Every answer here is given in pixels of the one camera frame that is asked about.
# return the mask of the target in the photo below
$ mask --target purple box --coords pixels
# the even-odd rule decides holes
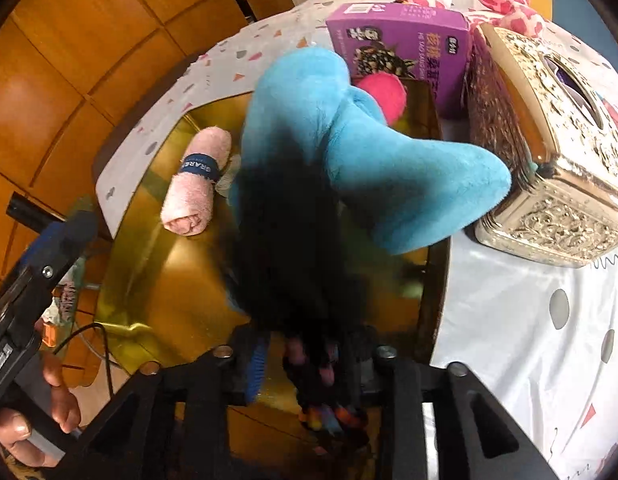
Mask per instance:
[[[461,13],[395,3],[344,4],[327,27],[353,78],[382,71],[426,80],[439,115],[459,116],[469,49]]]

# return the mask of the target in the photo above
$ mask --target white tablecloth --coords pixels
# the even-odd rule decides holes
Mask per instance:
[[[325,18],[344,2],[365,1],[393,0],[308,0],[243,28],[193,63],[134,126],[98,179],[96,192],[111,233],[184,112],[253,90],[284,52],[307,45],[332,48]],[[484,9],[477,0],[454,0],[454,8]],[[618,108],[618,75],[604,58],[553,23],[543,40],[571,58]],[[466,128],[443,122],[443,132],[449,136],[458,126]],[[454,360],[470,365],[492,389],[561,479],[593,478],[618,441],[618,250],[582,269],[563,269],[454,235],[432,363]],[[431,415],[426,422],[434,478]]]

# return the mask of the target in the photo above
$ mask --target black cable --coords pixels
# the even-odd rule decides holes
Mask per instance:
[[[57,354],[60,350],[62,350],[65,346],[69,344],[69,341],[76,337],[78,334],[89,330],[90,328],[99,328],[102,330],[102,340],[105,346],[105,370],[106,370],[106,386],[108,386],[109,390],[109,398],[113,397],[113,381],[111,380],[111,361],[108,354],[108,338],[106,337],[106,329],[102,323],[94,322],[89,323],[83,327],[80,327],[75,332],[72,332],[67,339],[62,341],[58,347],[54,350],[54,354]]]

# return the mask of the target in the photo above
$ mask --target ornate silver tissue box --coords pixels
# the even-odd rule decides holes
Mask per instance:
[[[472,142],[512,172],[507,198],[476,223],[478,240],[566,267],[617,247],[618,130],[571,62],[481,25],[467,87]]]

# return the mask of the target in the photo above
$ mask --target blue tape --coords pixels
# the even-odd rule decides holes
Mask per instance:
[[[202,153],[192,153],[187,155],[182,161],[178,173],[193,173],[205,178],[211,182],[218,182],[220,178],[220,170],[215,158]]]

